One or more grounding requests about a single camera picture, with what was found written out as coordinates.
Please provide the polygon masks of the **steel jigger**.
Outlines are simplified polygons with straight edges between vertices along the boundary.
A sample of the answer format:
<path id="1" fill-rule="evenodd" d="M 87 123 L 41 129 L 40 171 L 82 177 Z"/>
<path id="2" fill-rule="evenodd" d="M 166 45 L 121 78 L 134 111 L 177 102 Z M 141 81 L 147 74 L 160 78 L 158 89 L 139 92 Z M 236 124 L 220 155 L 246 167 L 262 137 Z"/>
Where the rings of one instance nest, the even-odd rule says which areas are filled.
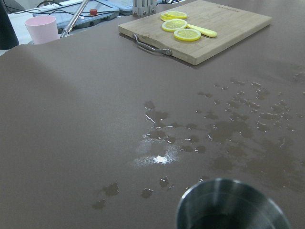
<path id="1" fill-rule="evenodd" d="M 200 182 L 182 195 L 176 211 L 178 229 L 290 229 L 278 205 L 238 180 Z"/>

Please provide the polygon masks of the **lemon slice middle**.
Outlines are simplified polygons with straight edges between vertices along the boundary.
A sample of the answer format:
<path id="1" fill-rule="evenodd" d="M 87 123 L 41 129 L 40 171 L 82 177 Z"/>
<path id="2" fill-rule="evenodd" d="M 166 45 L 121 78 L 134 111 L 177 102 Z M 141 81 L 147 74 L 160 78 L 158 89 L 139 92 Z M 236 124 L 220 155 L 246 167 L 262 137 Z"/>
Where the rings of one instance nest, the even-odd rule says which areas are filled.
<path id="1" fill-rule="evenodd" d="M 184 29 L 187 27 L 187 21 L 182 19 L 171 19 L 163 22 L 162 30 L 174 32 L 179 29 Z"/>

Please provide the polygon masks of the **lemon slice far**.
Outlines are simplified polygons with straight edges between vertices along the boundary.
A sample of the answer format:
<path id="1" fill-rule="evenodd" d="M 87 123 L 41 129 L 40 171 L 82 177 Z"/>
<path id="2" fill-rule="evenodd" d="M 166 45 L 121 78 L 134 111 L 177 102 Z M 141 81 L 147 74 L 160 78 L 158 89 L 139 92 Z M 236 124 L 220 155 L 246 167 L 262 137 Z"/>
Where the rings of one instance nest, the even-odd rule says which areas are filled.
<path id="1" fill-rule="evenodd" d="M 167 21 L 171 19 L 187 19 L 188 15 L 180 11 L 167 11 L 160 15 L 162 21 Z"/>

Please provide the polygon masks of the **teach pendant tablet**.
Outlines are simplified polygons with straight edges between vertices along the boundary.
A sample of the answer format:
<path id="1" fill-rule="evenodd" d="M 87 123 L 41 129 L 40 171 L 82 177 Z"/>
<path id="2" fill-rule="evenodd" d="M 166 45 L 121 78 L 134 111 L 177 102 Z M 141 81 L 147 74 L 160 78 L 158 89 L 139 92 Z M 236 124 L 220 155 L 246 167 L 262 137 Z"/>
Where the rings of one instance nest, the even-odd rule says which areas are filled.
<path id="1" fill-rule="evenodd" d="M 68 25 L 73 15 L 80 7 L 81 2 L 71 3 L 63 6 L 53 7 L 33 13 L 33 16 L 50 15 L 56 18 L 57 27 L 63 29 Z M 84 7 L 75 22 L 75 28 L 86 28 L 96 25 L 104 20 L 112 20 L 119 15 L 119 8 L 112 6 L 104 0 L 91 0 Z"/>

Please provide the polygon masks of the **silver metal rod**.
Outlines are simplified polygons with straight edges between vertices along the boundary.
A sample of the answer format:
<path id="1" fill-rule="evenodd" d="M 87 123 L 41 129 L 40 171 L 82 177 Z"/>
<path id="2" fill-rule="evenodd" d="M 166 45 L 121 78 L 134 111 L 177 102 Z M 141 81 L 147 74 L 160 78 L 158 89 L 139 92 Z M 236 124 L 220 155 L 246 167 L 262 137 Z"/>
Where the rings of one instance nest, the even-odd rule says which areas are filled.
<path id="1" fill-rule="evenodd" d="M 82 11 L 84 10 L 84 8 L 88 4 L 88 2 L 89 2 L 89 0 L 83 0 L 82 1 L 82 3 L 80 4 L 80 6 L 76 10 L 76 12 L 73 14 L 72 18 L 68 22 L 67 26 L 64 27 L 64 29 L 62 31 L 62 34 L 60 35 L 60 39 L 66 37 L 67 35 L 69 35 L 69 33 L 72 31 L 72 29 L 73 29 L 73 27 L 74 27 L 78 17 L 82 13 Z"/>

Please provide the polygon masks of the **pink plastic cup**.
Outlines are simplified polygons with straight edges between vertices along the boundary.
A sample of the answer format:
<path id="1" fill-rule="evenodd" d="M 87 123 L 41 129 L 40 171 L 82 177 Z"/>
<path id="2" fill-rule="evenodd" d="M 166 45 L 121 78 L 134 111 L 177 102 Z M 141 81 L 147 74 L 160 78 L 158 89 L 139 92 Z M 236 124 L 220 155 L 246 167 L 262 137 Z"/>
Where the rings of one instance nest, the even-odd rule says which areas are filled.
<path id="1" fill-rule="evenodd" d="M 25 26 L 34 44 L 45 44 L 59 39 L 54 16 L 35 16 L 25 21 Z"/>

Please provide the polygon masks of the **aluminium frame post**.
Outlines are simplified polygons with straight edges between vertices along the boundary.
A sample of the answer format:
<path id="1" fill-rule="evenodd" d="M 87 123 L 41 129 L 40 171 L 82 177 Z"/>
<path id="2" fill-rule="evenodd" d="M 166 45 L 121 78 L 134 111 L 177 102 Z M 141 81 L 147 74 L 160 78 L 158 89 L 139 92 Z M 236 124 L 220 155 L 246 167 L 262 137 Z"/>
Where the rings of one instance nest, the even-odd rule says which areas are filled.
<path id="1" fill-rule="evenodd" d="M 138 17 L 155 13 L 155 0 L 133 0 L 132 14 Z"/>

